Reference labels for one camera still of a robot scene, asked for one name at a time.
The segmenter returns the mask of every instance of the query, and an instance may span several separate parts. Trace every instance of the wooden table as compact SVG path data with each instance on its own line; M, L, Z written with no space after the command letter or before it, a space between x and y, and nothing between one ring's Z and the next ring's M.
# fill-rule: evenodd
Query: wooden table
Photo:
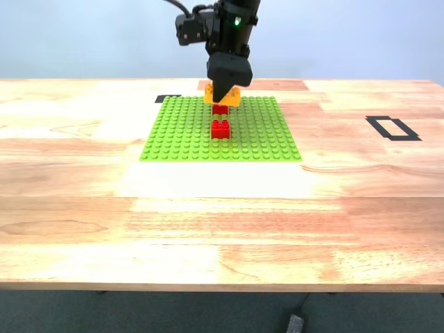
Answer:
M138 162L205 83L0 81L0 287L444 292L444 87L256 80L302 162Z

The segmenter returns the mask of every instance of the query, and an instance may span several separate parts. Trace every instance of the gray carpet floor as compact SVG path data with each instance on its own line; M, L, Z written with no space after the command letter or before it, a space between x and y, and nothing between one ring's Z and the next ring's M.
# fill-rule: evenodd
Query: gray carpet floor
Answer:
M303 293L0 291L1 333L285 333ZM444 298L313 293L306 333L444 332Z

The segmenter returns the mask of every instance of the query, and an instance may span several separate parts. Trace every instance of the yellow lego brick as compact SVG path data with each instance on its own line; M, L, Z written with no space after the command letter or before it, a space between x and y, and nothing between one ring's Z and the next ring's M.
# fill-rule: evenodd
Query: yellow lego brick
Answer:
M238 87L233 87L230 91L222 98L219 103L213 102L213 85L207 84L205 86L205 95L203 98L205 103L219 104L226 106L240 106L241 105L241 91Z

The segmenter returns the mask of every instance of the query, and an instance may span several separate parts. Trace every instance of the lego baseplate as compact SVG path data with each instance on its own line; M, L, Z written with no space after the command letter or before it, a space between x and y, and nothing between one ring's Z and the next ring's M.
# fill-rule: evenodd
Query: lego baseplate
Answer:
M213 120L228 119L230 139L211 139ZM212 114L203 97L166 97L140 161L302 160L274 97L242 97L239 107Z

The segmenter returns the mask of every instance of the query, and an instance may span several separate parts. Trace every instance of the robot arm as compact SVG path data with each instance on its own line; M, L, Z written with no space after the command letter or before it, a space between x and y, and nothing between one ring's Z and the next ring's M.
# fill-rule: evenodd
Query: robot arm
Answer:
M165 1L184 12L176 18L179 45L205 43L213 102L220 102L234 85L249 86L253 73L248 40L257 25L260 0L218 0L214 5L195 6L192 12L176 0Z

